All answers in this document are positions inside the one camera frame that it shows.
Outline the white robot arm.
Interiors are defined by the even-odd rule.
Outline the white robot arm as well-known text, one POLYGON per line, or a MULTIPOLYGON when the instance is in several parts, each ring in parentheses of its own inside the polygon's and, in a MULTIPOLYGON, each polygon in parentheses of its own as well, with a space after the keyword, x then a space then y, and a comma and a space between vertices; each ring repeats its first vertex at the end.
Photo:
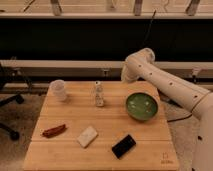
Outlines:
POLYGON ((143 48, 126 57, 121 80, 143 78, 200 120, 192 171, 213 171, 213 92, 154 65, 155 54, 143 48))

